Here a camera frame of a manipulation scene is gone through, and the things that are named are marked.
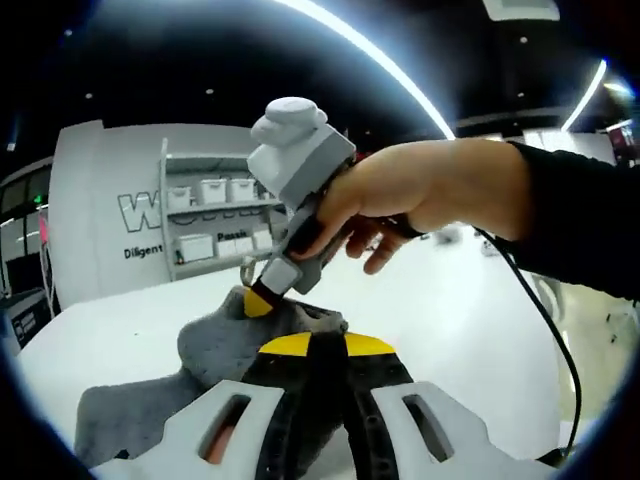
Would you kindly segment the person's right hand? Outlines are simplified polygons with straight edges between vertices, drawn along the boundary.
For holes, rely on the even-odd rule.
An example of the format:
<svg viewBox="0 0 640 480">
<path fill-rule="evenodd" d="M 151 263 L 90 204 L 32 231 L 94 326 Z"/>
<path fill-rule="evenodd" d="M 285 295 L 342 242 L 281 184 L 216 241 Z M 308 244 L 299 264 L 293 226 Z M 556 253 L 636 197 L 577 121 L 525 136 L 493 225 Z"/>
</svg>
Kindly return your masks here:
<svg viewBox="0 0 640 480">
<path fill-rule="evenodd" d="M 308 246 L 293 250 L 296 259 L 318 254 L 342 227 L 350 236 L 347 254 L 359 258 L 373 238 L 378 247 L 364 271 L 378 273 L 408 240 L 382 226 L 382 217 L 403 215 L 425 233 L 459 221 L 490 228 L 490 211 L 481 184 L 488 172 L 486 154 L 496 142 L 481 139 L 425 141 L 388 147 L 333 180 L 316 218 L 320 232 Z"/>
</svg>

